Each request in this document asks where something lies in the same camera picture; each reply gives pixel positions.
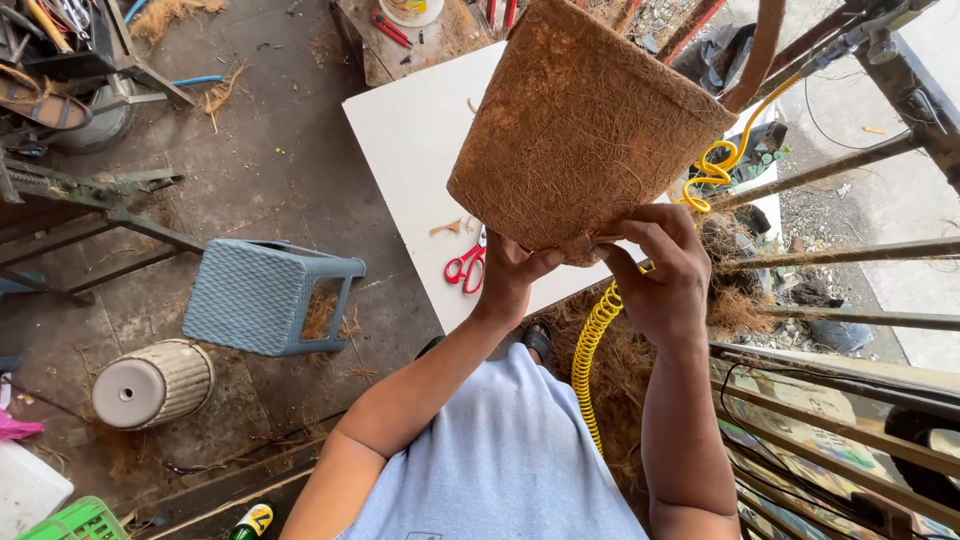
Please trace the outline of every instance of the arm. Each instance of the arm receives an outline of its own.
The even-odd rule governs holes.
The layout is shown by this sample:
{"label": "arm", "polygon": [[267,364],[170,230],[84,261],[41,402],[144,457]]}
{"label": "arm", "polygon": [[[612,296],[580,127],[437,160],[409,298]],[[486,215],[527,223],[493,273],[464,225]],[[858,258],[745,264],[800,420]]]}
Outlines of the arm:
{"label": "arm", "polygon": [[356,521],[387,460],[410,445],[457,388],[519,324],[530,284],[563,255],[527,256],[488,230],[487,275],[473,313],[415,362],[375,384],[350,407],[324,442],[281,540],[325,540]]}
{"label": "arm", "polygon": [[597,248],[630,319],[658,351],[640,448],[654,536],[739,538],[733,472],[710,391],[709,257],[681,205],[648,205],[612,232],[638,243],[656,264],[643,275],[623,249]]}

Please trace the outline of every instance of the bottle label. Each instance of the bottle label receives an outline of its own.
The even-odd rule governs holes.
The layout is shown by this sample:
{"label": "bottle label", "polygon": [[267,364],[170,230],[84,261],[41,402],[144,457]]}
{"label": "bottle label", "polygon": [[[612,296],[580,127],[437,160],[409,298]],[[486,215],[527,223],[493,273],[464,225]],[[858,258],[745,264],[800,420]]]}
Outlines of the bottle label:
{"label": "bottle label", "polygon": [[237,525],[249,525],[256,532],[257,536],[267,530],[267,526],[274,520],[274,512],[266,504],[255,504],[253,508],[244,515]]}

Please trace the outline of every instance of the gray t-shirt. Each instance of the gray t-shirt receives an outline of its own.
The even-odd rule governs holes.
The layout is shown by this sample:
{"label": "gray t-shirt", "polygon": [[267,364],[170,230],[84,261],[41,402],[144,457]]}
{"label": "gray t-shirt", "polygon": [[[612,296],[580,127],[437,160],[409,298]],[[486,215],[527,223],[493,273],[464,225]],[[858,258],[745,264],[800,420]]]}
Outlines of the gray t-shirt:
{"label": "gray t-shirt", "polygon": [[647,536],[569,385],[523,345],[484,362],[394,455],[339,540]]}

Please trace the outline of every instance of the coconut coir pot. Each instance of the coconut coir pot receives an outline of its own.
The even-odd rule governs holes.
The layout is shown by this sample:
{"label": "coconut coir pot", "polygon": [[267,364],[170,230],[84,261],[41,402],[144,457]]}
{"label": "coconut coir pot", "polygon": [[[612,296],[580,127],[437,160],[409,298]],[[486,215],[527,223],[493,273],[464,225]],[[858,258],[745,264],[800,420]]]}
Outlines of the coconut coir pot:
{"label": "coconut coir pot", "polygon": [[531,2],[446,188],[530,251],[593,238],[672,185],[737,115],[565,0]]}

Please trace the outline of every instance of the black sandal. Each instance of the black sandal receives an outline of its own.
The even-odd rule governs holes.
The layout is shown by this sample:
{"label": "black sandal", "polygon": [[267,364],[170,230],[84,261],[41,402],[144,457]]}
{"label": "black sandal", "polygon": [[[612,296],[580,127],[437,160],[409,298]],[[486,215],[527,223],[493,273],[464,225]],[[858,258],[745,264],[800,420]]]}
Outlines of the black sandal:
{"label": "black sandal", "polygon": [[540,359],[543,361],[543,367],[546,368],[550,375],[556,377],[557,365],[555,362],[550,361],[550,350],[553,349],[553,341],[550,339],[551,335],[550,326],[546,324],[546,321],[538,319],[527,327],[527,330],[523,331],[523,337],[520,339],[520,343],[537,351],[537,353],[540,354]]}

